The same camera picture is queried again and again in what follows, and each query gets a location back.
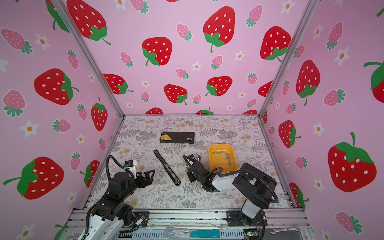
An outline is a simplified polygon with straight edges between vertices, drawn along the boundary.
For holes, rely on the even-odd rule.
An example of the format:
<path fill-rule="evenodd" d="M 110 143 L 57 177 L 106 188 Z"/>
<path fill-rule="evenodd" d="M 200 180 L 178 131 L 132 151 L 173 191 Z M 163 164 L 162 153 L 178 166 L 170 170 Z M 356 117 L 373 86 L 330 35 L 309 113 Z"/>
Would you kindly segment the black stapler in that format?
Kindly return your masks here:
<path fill-rule="evenodd" d="M 171 180 L 173 181 L 173 183 L 176 185 L 176 186 L 179 186 L 181 184 L 181 180 L 179 179 L 179 177 L 175 174 L 175 172 L 171 169 L 171 167 L 168 165 L 168 163 L 165 161 L 165 159 L 161 156 L 161 154 L 159 153 L 158 150 L 154 150 L 154 154 L 155 156 L 157 157 L 157 159 L 162 163 L 162 165 L 164 166 L 164 169 L 166 171 L 166 173 L 168 174 L 168 176 L 171 178 Z"/>

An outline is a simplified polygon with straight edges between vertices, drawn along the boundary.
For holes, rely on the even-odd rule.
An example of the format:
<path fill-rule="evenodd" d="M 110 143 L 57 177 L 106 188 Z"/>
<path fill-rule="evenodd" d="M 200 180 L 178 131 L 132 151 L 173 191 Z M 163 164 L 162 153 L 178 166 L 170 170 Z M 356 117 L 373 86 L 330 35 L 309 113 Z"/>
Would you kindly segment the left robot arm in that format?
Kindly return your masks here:
<path fill-rule="evenodd" d="M 80 240 L 111 240 L 122 227 L 128 227 L 129 230 L 123 232 L 130 234 L 147 224 L 149 213 L 135 215 L 133 207 L 125 204 L 125 200 L 137 189 L 150 186 L 156 171 L 134 174 L 131 170 L 133 166 L 133 161 L 126 161 L 122 165 L 114 156 L 107 157 L 105 167 L 108 187 L 102 197 L 89 208 Z"/>

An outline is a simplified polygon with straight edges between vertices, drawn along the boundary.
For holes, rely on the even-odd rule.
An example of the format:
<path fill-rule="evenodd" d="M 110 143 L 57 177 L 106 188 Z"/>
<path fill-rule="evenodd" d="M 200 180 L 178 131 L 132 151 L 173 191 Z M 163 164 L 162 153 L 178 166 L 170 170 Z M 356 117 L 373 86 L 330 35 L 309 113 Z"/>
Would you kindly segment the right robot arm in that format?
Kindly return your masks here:
<path fill-rule="evenodd" d="M 267 223 L 264 210 L 270 204 L 277 204 L 279 198 L 275 193 L 277 182 L 274 178 L 250 164 L 243 164 L 236 171 L 224 173 L 223 168 L 208 171 L 194 155 L 183 156 L 187 165 L 188 178 L 191 183 L 197 181 L 203 190 L 209 193 L 228 189 L 237 189 L 246 201 L 240 211 L 228 211 L 224 218 L 230 227 L 257 226 Z"/>

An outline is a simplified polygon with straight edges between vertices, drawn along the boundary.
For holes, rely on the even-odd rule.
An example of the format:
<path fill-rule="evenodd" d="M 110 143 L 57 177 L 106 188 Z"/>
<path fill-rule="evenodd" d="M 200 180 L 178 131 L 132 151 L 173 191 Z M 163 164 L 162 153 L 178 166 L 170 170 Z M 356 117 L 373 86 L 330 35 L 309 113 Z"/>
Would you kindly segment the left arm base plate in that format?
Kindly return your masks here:
<path fill-rule="evenodd" d="M 131 222 L 126 226 L 127 228 L 133 228 L 139 223 L 139 227 L 146 228 L 149 220 L 150 212 L 134 211 Z"/>

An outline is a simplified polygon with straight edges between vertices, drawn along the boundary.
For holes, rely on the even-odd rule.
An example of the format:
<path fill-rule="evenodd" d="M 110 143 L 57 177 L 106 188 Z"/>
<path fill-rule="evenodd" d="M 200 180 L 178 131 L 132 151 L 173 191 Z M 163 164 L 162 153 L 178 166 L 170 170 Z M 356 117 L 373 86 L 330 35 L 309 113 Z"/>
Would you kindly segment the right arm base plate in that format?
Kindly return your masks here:
<path fill-rule="evenodd" d="M 227 221 L 229 227 L 266 227 L 268 225 L 263 210 L 260 210 L 253 219 L 247 217 L 242 211 L 227 211 L 223 220 Z"/>

